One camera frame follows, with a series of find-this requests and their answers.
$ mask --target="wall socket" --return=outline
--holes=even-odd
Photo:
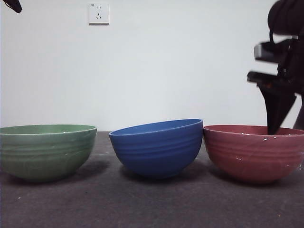
[[[109,3],[103,1],[90,2],[89,8],[89,24],[109,24]]]

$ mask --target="black object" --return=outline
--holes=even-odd
[[[13,9],[16,13],[20,13],[22,11],[21,4],[19,0],[3,0],[5,5]]]
[[[255,59],[278,63],[276,76],[249,72],[247,80],[257,83],[265,99],[268,134],[275,134],[293,106],[295,93],[304,96],[304,1],[280,0],[268,15],[270,41],[255,47]],[[274,43],[273,34],[291,35]],[[294,128],[304,130],[302,104]]]

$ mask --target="red bowl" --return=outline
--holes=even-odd
[[[265,126],[213,125],[204,127],[204,140],[212,162],[244,182],[273,182],[304,159],[304,131],[296,129],[267,135]]]

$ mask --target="bowl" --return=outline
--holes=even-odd
[[[61,179],[88,159],[96,132],[86,125],[0,128],[1,170],[30,182]]]
[[[173,120],[124,128],[109,134],[123,165],[142,176],[175,176],[196,158],[203,137],[200,119]]]
[[[230,176],[244,182],[271,183],[288,176],[303,160],[304,131],[280,128],[267,135],[265,126],[204,127],[209,158]]]

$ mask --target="table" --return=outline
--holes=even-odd
[[[218,170],[202,146],[180,175],[150,180],[122,166],[107,134],[98,133],[90,158],[68,178],[32,184],[1,173],[1,227],[304,227],[304,170],[244,184]]]

